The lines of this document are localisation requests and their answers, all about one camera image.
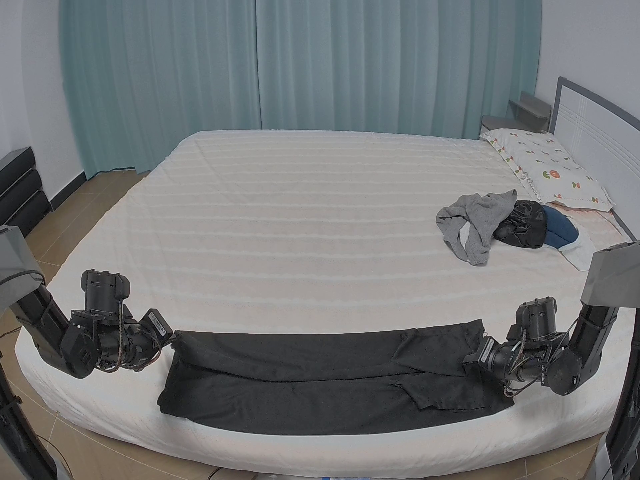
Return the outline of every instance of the teal curtain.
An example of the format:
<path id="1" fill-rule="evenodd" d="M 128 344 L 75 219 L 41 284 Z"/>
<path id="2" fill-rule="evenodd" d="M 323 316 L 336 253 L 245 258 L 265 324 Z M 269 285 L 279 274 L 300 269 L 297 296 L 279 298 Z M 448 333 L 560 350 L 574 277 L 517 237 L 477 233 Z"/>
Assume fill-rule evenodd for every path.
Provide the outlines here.
<path id="1" fill-rule="evenodd" d="M 260 128 L 255 0 L 60 0 L 87 176 L 153 169 L 188 135 Z"/>
<path id="2" fill-rule="evenodd" d="M 477 138 L 533 92 L 540 0 L 256 0 L 265 128 Z"/>
<path id="3" fill-rule="evenodd" d="M 477 138 L 533 92 L 541 0 L 61 0 L 87 175 L 204 129 Z"/>

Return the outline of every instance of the blue clothing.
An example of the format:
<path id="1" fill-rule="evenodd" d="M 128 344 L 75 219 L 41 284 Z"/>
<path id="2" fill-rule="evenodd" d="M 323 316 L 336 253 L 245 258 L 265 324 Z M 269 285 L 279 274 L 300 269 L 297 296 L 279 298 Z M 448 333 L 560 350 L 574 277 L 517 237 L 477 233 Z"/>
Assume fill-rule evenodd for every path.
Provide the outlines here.
<path id="1" fill-rule="evenodd" d="M 578 239 L 578 230 L 567 219 L 566 215 L 558 212 L 551 206 L 542 205 L 547 214 L 547 236 L 545 244 L 560 249 L 567 244 L 571 244 Z"/>

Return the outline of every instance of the bed sheet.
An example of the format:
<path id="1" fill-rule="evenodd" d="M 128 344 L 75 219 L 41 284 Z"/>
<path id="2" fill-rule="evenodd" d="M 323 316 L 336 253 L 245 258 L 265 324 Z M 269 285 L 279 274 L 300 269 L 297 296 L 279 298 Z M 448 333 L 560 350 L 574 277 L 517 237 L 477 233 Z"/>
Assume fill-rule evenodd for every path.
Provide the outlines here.
<path id="1" fill-rule="evenodd" d="M 123 197 L 50 283 L 83 307 L 81 273 L 121 272 L 134 316 L 174 329 L 336 333 L 466 322 L 502 339 L 523 301 L 551 295 L 557 327 L 586 278 L 549 248 L 494 242 L 484 267 L 457 259 L 435 224 L 461 194 L 517 188 L 485 141 L 367 132 L 200 132 Z M 597 248 L 623 241 L 598 212 L 576 212 Z M 597 375 L 560 397 L 534 385 L 514 407 L 436 428 L 359 436 L 264 436 L 161 414 L 172 350 L 140 373 L 76 380 L 43 363 L 28 334 L 20 367 L 53 410 L 84 428 L 212 465 L 311 477 L 425 477 L 543 452 L 604 431 L 627 364 L 622 310 Z"/>

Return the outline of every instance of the white pillow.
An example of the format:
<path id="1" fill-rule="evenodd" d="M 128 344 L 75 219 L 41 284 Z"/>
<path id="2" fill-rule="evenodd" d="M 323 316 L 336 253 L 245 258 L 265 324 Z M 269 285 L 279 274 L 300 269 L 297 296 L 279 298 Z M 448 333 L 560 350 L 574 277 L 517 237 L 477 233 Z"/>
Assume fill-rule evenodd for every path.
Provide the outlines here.
<path id="1" fill-rule="evenodd" d="M 539 203 L 611 210 L 613 203 L 604 188 L 573 161 L 551 133 L 500 128 L 480 137 L 500 153 Z"/>

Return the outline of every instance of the gray clothing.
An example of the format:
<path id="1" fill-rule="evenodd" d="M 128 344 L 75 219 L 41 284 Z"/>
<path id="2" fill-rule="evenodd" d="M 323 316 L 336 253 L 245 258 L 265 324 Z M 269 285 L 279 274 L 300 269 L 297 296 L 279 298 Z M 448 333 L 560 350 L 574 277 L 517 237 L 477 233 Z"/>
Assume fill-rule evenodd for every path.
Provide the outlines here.
<path id="1" fill-rule="evenodd" d="M 491 238 L 498 224 L 513 211 L 518 193 L 516 189 L 504 194 L 471 194 L 460 196 L 451 206 L 436 215 L 436 224 L 444 235 L 444 241 L 460 260 L 480 265 L 489 260 Z M 470 223 L 466 245 L 460 242 L 460 229 Z"/>

